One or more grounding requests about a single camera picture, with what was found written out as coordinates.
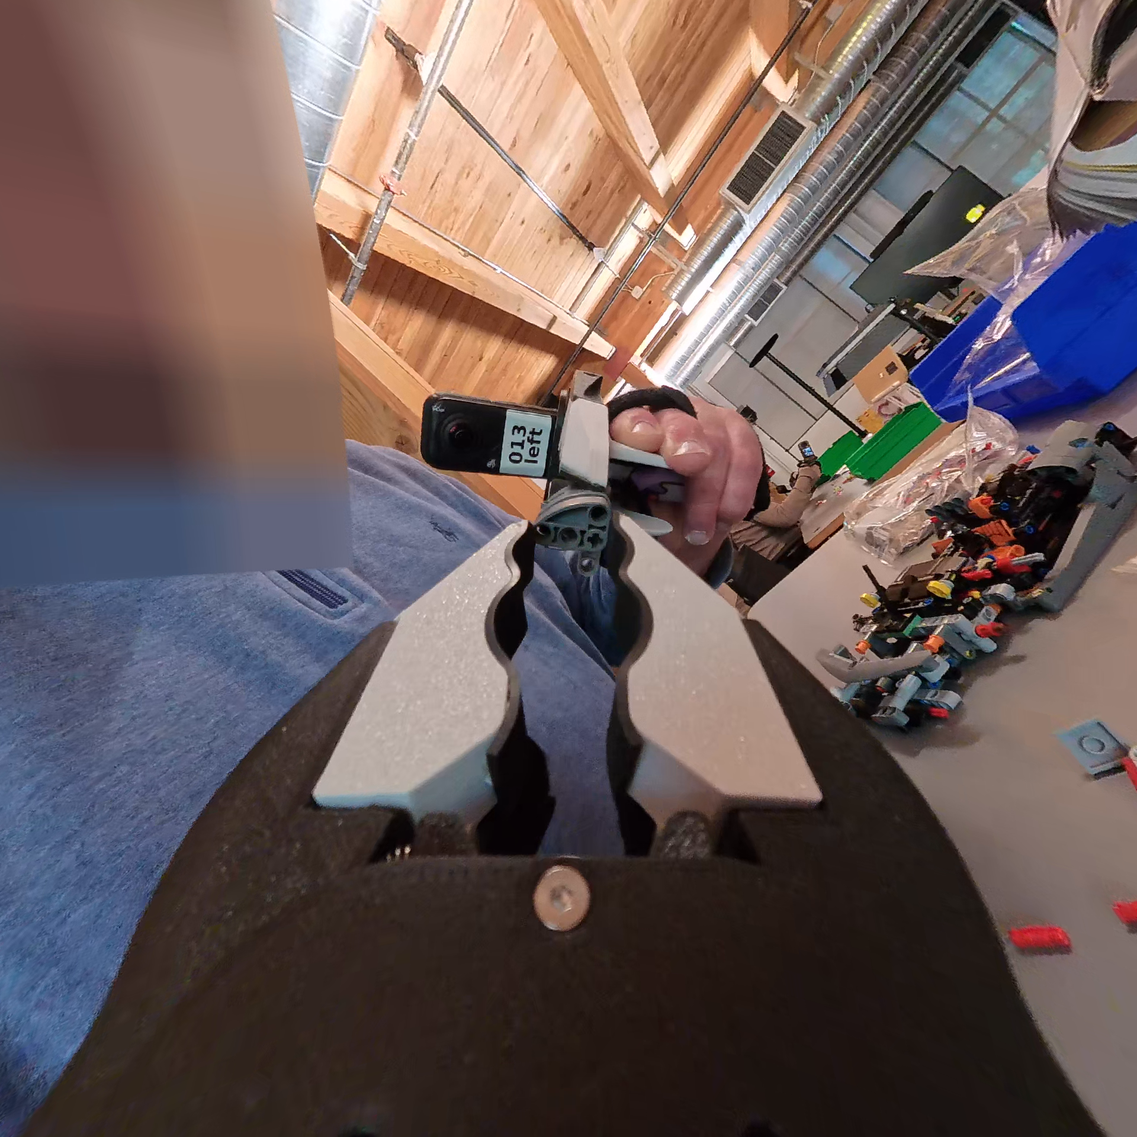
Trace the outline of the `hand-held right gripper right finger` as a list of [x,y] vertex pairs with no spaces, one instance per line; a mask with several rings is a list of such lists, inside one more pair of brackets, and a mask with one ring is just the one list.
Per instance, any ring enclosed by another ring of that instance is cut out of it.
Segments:
[[625,852],[646,854],[675,816],[700,816],[716,841],[739,810],[816,808],[816,777],[739,615],[623,514],[612,574],[623,651],[612,789]]

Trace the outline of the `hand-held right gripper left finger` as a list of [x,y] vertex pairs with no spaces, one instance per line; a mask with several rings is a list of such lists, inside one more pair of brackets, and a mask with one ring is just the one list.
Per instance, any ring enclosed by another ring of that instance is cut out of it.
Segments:
[[405,609],[314,789],[320,806],[457,818],[490,854],[534,854],[546,756],[513,661],[536,527],[517,522]]

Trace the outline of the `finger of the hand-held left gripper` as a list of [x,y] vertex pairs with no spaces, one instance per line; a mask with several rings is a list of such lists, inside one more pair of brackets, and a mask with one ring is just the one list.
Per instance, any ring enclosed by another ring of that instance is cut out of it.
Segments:
[[608,493],[610,444],[606,404],[567,404],[559,435],[559,479]]

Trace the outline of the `small lego subassembly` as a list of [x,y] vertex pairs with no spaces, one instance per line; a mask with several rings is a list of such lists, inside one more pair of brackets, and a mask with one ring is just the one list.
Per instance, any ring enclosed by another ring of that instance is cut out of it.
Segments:
[[[588,491],[588,489],[582,489],[582,487],[563,487],[561,491],[555,491],[542,504],[538,518],[550,516],[550,514],[555,514],[555,512],[561,512],[565,508],[577,508],[577,506],[608,506],[612,510],[612,516],[613,516],[613,508],[612,508],[612,500],[610,500],[608,493],[604,493],[604,491]],[[604,551],[600,551],[600,555],[588,555],[588,553],[581,553],[581,551],[563,551],[563,553],[577,555],[577,568],[584,576],[592,576],[602,566]]]

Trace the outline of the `partly built lego car model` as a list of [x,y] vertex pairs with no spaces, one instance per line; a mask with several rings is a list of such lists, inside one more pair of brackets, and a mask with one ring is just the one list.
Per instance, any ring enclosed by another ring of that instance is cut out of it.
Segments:
[[931,560],[873,584],[853,645],[820,651],[832,696],[855,717],[911,731],[960,709],[963,671],[994,653],[1006,620],[1058,613],[1136,514],[1136,437],[1070,419],[1047,446],[971,498],[929,510]]

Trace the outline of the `clear bag of lego parts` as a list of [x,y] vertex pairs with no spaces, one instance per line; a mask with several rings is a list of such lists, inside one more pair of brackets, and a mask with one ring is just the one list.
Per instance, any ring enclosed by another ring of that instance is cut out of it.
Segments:
[[903,468],[876,481],[845,506],[845,533],[880,560],[896,562],[932,531],[931,508],[973,498],[981,483],[1020,452],[1020,433],[1002,413],[969,406],[960,423],[946,423]]

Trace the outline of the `blue-grey square lego tile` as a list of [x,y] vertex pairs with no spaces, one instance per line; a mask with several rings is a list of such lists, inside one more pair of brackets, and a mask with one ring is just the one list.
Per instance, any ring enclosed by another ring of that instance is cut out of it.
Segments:
[[1058,740],[1089,775],[1118,771],[1130,758],[1130,742],[1122,740],[1101,719],[1089,719],[1056,732]]

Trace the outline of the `lego instruction manual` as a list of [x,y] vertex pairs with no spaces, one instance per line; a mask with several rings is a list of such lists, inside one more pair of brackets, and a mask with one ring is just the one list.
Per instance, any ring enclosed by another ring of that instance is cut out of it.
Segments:
[[1047,201],[1064,236],[1136,220],[1136,2],[1049,2],[1056,87]]

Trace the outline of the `black pole stand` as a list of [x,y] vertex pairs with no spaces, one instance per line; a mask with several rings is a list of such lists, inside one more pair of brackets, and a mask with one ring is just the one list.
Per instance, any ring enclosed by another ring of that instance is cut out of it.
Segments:
[[836,415],[840,421],[844,421],[853,433],[857,433],[863,439],[869,437],[869,431],[861,427],[861,423],[849,419],[832,400],[828,400],[826,396],[822,396],[815,386],[811,386],[811,382],[807,382],[803,377],[799,377],[795,371],[791,371],[787,367],[787,363],[784,363],[782,359],[778,359],[772,350],[776,348],[778,342],[778,334],[772,334],[764,346],[755,353],[755,357],[749,361],[749,367],[758,367],[760,361],[770,361],[774,363],[774,367],[778,367],[786,377],[789,377],[791,382],[795,382],[801,390],[805,390],[811,398],[815,398],[822,408],[826,408],[826,411],[832,411],[832,415]]

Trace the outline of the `person's blue sweater torso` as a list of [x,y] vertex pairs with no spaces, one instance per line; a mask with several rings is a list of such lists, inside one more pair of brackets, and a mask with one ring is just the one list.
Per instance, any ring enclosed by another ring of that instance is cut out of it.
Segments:
[[2,1135],[86,1038],[215,789],[513,522],[399,450],[347,454],[349,566],[2,589]]

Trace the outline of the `cardboard box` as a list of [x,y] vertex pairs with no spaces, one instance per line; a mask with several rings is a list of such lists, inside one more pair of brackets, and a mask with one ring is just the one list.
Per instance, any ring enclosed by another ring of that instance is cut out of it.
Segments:
[[909,371],[898,350],[886,346],[853,377],[853,384],[867,404],[876,404],[890,394],[890,390],[905,384]]

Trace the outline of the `white air vent grille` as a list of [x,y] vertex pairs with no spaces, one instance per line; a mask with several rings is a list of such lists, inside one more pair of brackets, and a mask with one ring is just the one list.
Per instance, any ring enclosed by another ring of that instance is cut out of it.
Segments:
[[816,121],[787,104],[778,104],[776,114],[724,183],[724,201],[743,216],[753,216],[760,203],[770,199],[778,177],[789,170],[791,158],[803,154],[805,145],[815,137]]

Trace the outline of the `black monitor screen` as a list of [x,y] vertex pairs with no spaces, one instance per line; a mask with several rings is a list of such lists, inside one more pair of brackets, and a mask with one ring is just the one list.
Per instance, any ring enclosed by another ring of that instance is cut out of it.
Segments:
[[917,265],[965,237],[1002,199],[998,189],[960,166],[903,214],[873,251],[851,292],[867,305],[882,305],[890,299],[929,301],[936,292],[958,286],[960,276],[932,276]]

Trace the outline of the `pile of clear plastic bags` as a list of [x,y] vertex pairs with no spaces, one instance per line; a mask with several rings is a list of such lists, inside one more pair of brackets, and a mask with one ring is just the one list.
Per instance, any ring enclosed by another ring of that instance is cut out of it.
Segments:
[[931,276],[956,270],[996,301],[996,315],[967,350],[952,390],[987,394],[1010,379],[1039,375],[1014,317],[1074,257],[1107,228],[1136,220],[1136,197],[1105,197],[1060,185],[1060,224],[1050,216],[1050,195],[1031,183],[994,206],[971,234],[919,265]]

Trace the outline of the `blue plastic bin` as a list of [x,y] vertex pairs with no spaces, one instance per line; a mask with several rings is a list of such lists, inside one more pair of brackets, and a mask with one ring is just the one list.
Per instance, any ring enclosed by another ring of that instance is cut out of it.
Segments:
[[1049,237],[911,373],[942,419],[1018,423],[1093,402],[1136,371],[1136,222]]

